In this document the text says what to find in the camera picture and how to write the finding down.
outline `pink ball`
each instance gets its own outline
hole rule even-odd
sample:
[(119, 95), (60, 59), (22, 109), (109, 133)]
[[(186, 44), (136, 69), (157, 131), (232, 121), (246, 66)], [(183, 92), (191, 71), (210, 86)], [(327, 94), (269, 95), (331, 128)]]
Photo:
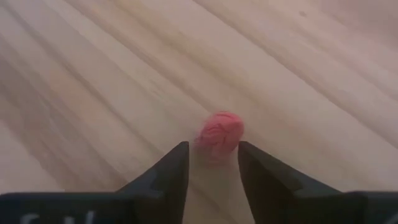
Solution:
[(196, 140), (198, 149), (210, 160), (222, 160), (238, 146), (244, 132), (242, 119), (230, 112), (219, 112), (205, 123)]

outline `wooden floor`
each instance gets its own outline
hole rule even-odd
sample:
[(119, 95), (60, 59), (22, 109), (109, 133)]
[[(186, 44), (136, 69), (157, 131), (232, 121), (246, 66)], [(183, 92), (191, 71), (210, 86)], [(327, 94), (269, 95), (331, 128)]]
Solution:
[[(113, 191), (209, 114), (339, 190), (398, 190), (394, 0), (0, 0), (0, 193)], [(192, 164), (185, 223), (253, 223)]]

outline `black plastic object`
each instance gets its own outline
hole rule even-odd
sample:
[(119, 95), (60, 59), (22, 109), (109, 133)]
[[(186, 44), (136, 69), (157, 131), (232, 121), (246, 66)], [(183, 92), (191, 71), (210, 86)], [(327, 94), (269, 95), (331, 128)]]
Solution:
[[(256, 224), (398, 224), (398, 194), (341, 193), (241, 142), (239, 169)], [(0, 197), (0, 224), (181, 224), (189, 145), (181, 142), (115, 193)]]
[(248, 142), (239, 169), (257, 224), (398, 224), (398, 193), (341, 193)]
[(0, 224), (182, 223), (189, 145), (181, 142), (116, 193), (23, 193), (0, 197)]

